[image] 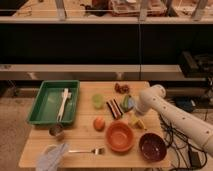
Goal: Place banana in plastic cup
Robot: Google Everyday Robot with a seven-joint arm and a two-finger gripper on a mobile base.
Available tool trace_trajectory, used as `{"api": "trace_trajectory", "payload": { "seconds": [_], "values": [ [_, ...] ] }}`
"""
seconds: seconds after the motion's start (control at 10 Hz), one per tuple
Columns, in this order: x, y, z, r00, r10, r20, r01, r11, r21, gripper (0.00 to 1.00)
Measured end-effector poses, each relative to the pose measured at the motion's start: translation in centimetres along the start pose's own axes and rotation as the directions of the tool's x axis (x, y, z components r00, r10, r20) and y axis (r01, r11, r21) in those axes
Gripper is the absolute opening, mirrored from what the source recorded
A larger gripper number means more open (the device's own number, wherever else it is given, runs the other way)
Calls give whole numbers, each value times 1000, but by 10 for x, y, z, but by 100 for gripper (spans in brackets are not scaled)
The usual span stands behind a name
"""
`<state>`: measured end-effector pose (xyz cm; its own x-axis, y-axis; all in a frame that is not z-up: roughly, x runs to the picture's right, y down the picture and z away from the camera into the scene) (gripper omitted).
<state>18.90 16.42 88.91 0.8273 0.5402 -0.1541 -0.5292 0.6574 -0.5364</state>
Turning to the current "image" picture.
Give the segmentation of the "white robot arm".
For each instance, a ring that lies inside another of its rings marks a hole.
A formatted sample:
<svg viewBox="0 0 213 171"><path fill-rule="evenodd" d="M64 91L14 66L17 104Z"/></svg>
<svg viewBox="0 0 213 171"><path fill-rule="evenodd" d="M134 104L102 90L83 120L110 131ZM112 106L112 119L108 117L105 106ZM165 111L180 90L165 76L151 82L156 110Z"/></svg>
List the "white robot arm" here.
<svg viewBox="0 0 213 171"><path fill-rule="evenodd" d="M167 102L165 96L166 89L159 84L143 89L133 100L133 109L140 115L146 115L150 109L162 114L213 157L213 125Z"/></svg>

